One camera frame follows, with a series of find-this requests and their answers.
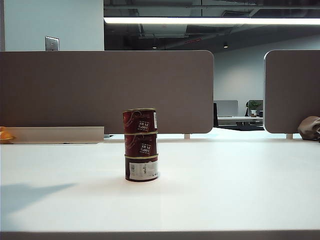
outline wall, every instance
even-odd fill
[[[44,51],[50,36],[61,51],[103,51],[103,16],[103,0],[4,0],[5,50]]]
[[[214,100],[238,100],[238,115],[244,116],[249,99],[264,97],[264,56],[281,49],[319,50],[320,35],[214,54]]]
[[[5,50],[5,15],[4,0],[0,0],[0,51]]]

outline fluorescent light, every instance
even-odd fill
[[[320,25],[319,18],[104,17],[107,24]]]

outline desk divider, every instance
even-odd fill
[[[159,133],[207,133],[213,66],[205,50],[0,52],[0,124],[120,134],[124,110],[153,107]]]
[[[320,116],[320,50],[273,50],[265,56],[264,127],[294,134],[301,121]]]

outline can lid rim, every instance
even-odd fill
[[[156,110],[154,107],[146,107],[146,108],[134,108],[123,111],[122,113],[132,112],[132,111],[143,111],[143,110]]]
[[[124,133],[124,135],[152,135],[157,134],[158,131],[149,131],[149,132],[133,132],[133,133]]]
[[[124,155],[124,157],[127,159],[153,159],[153,158],[158,157],[158,155],[159,154],[153,155],[153,156],[127,156],[127,155]]]

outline dark red can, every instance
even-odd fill
[[[158,175],[158,155],[125,156],[125,179],[133,182],[148,182],[157,179]]]
[[[155,108],[129,109],[123,112],[124,134],[150,133],[157,131]]]
[[[157,132],[124,135],[125,155],[149,157],[157,154]]]

